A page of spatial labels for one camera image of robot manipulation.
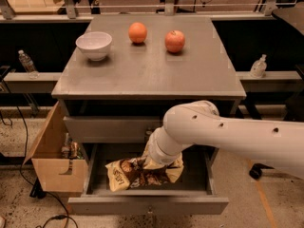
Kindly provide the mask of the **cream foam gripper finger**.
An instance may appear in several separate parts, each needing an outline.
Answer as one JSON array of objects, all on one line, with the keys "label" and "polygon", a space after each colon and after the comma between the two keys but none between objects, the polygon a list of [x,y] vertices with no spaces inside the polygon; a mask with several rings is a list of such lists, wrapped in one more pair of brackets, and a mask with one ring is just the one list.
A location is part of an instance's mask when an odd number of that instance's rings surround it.
[{"label": "cream foam gripper finger", "polygon": [[154,141],[148,141],[142,153],[144,158],[143,168],[145,170],[155,170],[163,168],[161,162],[161,152]]}]

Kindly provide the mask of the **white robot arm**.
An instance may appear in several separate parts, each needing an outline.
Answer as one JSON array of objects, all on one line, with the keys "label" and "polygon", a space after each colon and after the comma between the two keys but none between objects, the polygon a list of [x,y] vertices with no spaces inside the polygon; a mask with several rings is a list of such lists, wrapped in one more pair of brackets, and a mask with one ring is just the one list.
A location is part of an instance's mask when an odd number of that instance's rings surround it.
[{"label": "white robot arm", "polygon": [[224,149],[304,178],[304,123],[224,118],[214,104],[178,104],[148,140],[150,160],[167,165],[192,145]]}]

